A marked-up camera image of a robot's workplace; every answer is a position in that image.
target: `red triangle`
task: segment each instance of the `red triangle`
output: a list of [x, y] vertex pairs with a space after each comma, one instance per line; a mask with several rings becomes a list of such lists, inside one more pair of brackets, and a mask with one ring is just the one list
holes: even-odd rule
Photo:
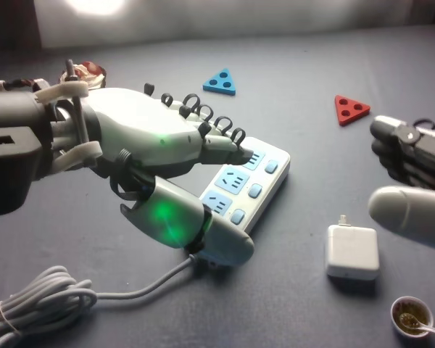
[[336, 116], [344, 126], [369, 115], [370, 106], [344, 96], [335, 96]]

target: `power strip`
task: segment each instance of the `power strip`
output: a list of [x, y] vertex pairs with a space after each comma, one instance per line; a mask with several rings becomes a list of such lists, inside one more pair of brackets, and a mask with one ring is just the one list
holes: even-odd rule
[[254, 151], [245, 165], [223, 165], [200, 199], [248, 234], [289, 173], [290, 155], [256, 138], [242, 146]]

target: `table surface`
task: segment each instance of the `table surface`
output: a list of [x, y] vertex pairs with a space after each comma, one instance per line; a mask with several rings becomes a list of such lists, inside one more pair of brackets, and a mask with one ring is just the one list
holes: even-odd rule
[[[189, 269], [146, 298], [99, 302], [78, 325], [22, 347], [435, 347], [435, 336], [401, 339], [389, 314], [411, 295], [435, 317], [435, 250], [385, 231], [367, 210], [375, 189], [394, 184], [370, 150], [373, 116], [435, 120], [435, 26], [0, 54], [0, 78], [54, 82], [66, 57], [100, 64], [108, 86], [142, 91], [150, 82], [156, 97], [180, 100], [197, 93], [248, 135], [286, 150], [291, 169], [254, 228], [247, 264]], [[224, 67], [236, 96], [203, 92]], [[339, 127], [336, 94], [369, 104], [371, 115]], [[199, 196], [218, 168], [197, 165], [173, 181]], [[120, 203], [90, 170], [34, 183], [25, 205], [0, 217], [0, 299], [52, 265], [96, 291], [132, 291], [184, 259], [137, 231]], [[340, 214], [378, 231], [373, 285], [326, 276], [323, 243]]]

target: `blue triangle block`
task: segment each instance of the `blue triangle block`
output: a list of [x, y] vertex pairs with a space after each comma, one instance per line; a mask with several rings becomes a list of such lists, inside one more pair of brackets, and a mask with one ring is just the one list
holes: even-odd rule
[[218, 74], [203, 83], [203, 90], [235, 96], [235, 85], [233, 84], [229, 69], [221, 70]]

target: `white cup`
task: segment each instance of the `white cup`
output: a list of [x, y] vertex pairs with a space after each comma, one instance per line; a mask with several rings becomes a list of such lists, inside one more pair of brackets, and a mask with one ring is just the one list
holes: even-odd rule
[[393, 304], [391, 305], [390, 308], [390, 316], [391, 316], [391, 321], [394, 325], [394, 327], [398, 330], [398, 332], [400, 334], [402, 334], [405, 337], [409, 337], [411, 339], [419, 339], [421, 337], [425, 337], [428, 335], [428, 331], [424, 331], [422, 333], [418, 333], [417, 335], [411, 335], [410, 333], [404, 332], [399, 326], [398, 324], [394, 321], [393, 319], [393, 313], [395, 310], [397, 310], [397, 308], [399, 307], [400, 304], [414, 304], [417, 305], [419, 307], [421, 307], [422, 309], [424, 309], [426, 311], [426, 317], [428, 318], [428, 324], [429, 326], [433, 326], [434, 325], [434, 315], [432, 314], [432, 312], [430, 311], [430, 308], [428, 308], [428, 305], [424, 302], [424, 301], [420, 301], [419, 299], [416, 299], [415, 297], [412, 296], [403, 296], [400, 297], [399, 299], [395, 300], [395, 302], [393, 302]]

